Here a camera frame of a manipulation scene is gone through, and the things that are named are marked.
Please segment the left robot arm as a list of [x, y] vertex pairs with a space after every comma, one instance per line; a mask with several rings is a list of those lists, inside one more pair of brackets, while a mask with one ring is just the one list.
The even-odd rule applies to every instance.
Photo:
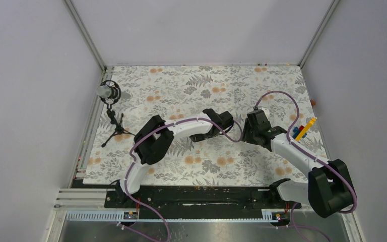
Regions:
[[165, 157], [175, 139], [204, 141], [218, 135], [227, 135], [234, 124], [236, 121], [228, 111], [218, 114], [211, 108], [175, 120], [153, 116], [134, 137], [134, 146], [129, 152], [133, 161], [124, 177], [115, 185], [117, 201], [124, 207], [130, 207], [136, 202], [135, 193], [139, 191], [147, 171]]

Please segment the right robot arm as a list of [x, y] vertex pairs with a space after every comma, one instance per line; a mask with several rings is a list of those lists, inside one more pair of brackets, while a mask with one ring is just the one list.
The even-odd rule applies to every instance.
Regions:
[[357, 196], [348, 167], [340, 159], [320, 159], [292, 139], [280, 126], [271, 126], [265, 112], [256, 109], [247, 114], [242, 140], [266, 148], [288, 160], [308, 180], [306, 183], [284, 178], [270, 185], [269, 201], [277, 208], [287, 202], [309, 205], [322, 218], [355, 208]]

